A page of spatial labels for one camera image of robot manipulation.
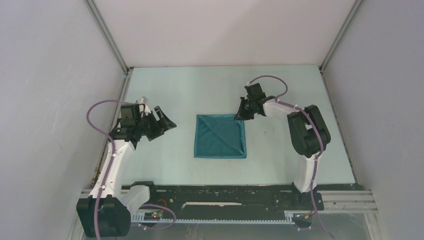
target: teal cloth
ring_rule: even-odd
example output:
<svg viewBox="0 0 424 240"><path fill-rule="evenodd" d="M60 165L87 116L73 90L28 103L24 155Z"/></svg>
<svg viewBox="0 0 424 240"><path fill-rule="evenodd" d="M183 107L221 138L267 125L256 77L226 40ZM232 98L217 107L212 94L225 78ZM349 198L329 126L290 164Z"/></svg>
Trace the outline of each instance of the teal cloth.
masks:
<svg viewBox="0 0 424 240"><path fill-rule="evenodd" d="M195 158L246 158L245 122L234 117L234 114L197 115Z"/></svg>

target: gray wall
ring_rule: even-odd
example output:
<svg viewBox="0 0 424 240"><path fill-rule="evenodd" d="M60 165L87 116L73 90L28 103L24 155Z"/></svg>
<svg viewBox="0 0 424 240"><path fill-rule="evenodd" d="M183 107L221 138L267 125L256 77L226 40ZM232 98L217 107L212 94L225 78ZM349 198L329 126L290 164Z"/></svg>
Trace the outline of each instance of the gray wall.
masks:
<svg viewBox="0 0 424 240"><path fill-rule="evenodd" d="M423 239L424 1L366 0L325 78L388 235Z"/></svg>
<svg viewBox="0 0 424 240"><path fill-rule="evenodd" d="M2 0L0 33L0 239L64 239L123 73L83 0Z"/></svg>

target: white table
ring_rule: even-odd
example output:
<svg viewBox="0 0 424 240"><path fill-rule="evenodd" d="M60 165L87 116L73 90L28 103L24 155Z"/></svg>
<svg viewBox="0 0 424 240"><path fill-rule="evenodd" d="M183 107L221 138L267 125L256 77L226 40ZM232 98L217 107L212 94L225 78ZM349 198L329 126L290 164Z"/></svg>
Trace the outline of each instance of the white table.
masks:
<svg viewBox="0 0 424 240"><path fill-rule="evenodd" d="M287 119L257 116L245 121L246 159L194 158L196 115L235 114L245 84L260 75L274 75L288 84L282 101L300 107L317 105L331 134L321 157L319 184L354 183L352 169L335 117L315 65L207 66L135 68L126 100L146 96L177 124L149 142L143 137L130 159L123 184L154 181L160 185L290 184L299 155L292 147ZM285 87L272 78L260 79L262 89L276 96Z"/></svg>

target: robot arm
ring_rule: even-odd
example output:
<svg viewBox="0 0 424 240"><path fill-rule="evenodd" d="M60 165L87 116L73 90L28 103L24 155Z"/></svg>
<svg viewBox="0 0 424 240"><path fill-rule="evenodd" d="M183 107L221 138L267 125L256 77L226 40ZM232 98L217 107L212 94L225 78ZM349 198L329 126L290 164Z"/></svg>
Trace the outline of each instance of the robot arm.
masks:
<svg viewBox="0 0 424 240"><path fill-rule="evenodd" d="M294 186L300 193L307 193L311 189L311 179L314 173L315 161L319 162L317 154L320 151L320 143L313 129L307 129L310 125L303 113L288 105L280 104L274 96L266 96L259 83L244 87L247 91L246 97L241 97L240 107L235 117L236 120L252 120L255 114L274 117L278 119L287 118L290 130L291 143L296 152L302 156L297 162L298 174L294 179ZM320 113L315 105L304 108L313 124L318 129L322 139L324 150L331 141L330 133Z"/></svg>
<svg viewBox="0 0 424 240"><path fill-rule="evenodd" d="M121 106L121 118L118 122L120 126L117 124L109 133L113 143L108 144L107 156L98 181L88 198L78 200L76 211L89 238L96 236L95 211L98 211L98 229L102 237L122 237L130 230L133 212L150 198L150 189L144 185L133 186L124 197L121 196L122 177L127 163L142 136L152 141L177 125L167 118L159 106L154 108L159 118L156 120L146 104L147 99L143 97L136 103ZM99 209L95 209L97 198Z"/></svg>

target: square cloth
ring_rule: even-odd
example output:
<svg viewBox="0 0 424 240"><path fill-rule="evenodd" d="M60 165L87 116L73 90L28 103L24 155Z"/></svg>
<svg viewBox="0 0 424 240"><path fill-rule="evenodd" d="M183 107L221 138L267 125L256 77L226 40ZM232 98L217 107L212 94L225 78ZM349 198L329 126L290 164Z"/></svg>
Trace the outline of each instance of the square cloth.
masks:
<svg viewBox="0 0 424 240"><path fill-rule="evenodd" d="M245 159L245 122L235 114L197 115L194 157L203 159Z"/></svg>

